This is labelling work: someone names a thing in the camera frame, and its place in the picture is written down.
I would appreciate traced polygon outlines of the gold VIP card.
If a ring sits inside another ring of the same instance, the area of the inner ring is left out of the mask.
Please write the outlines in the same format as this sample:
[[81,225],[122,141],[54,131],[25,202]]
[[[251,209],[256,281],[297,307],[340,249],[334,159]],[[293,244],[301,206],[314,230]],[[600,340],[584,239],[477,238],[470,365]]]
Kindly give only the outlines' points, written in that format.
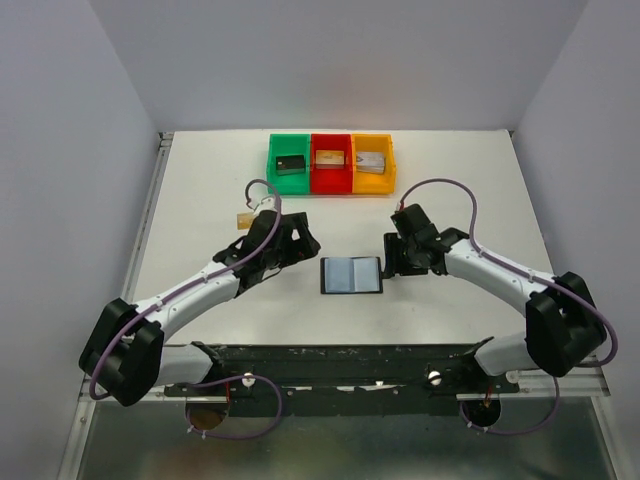
[[253,221],[254,221],[254,214],[252,212],[243,212],[243,213],[239,213],[236,216],[236,226],[237,229],[239,231],[243,231],[243,230],[249,230]]

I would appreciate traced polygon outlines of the black leather card holder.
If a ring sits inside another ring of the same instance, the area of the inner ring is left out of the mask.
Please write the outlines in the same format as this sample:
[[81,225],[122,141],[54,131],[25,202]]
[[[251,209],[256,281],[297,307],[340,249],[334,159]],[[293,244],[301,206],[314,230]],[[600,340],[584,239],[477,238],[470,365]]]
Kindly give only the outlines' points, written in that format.
[[320,291],[324,295],[381,294],[379,257],[323,257]]

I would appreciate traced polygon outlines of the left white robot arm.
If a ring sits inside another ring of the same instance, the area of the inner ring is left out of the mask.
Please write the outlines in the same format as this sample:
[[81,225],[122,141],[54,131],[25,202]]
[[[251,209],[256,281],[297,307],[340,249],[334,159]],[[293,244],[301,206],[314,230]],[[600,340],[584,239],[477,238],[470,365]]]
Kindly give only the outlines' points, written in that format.
[[201,395],[212,394],[222,380],[213,350],[201,342],[169,347],[167,341],[210,309],[262,283],[267,272],[311,259],[319,250],[306,213],[265,210],[246,235],[177,286],[137,303],[109,302],[80,354],[79,367],[93,387],[123,406],[159,386],[189,384]]

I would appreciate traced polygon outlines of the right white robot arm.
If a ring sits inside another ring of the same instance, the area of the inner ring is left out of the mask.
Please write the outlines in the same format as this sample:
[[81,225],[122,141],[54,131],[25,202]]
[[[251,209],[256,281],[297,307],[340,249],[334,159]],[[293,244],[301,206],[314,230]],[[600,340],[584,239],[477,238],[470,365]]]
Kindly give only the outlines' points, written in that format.
[[395,212],[395,232],[384,236],[386,279],[433,273],[465,280],[514,308],[525,319],[523,332],[480,342],[460,379],[480,392],[497,376],[540,369],[562,377],[604,343],[607,331],[595,314],[584,280],[571,272],[554,276],[482,249],[455,227],[443,231],[413,204]]

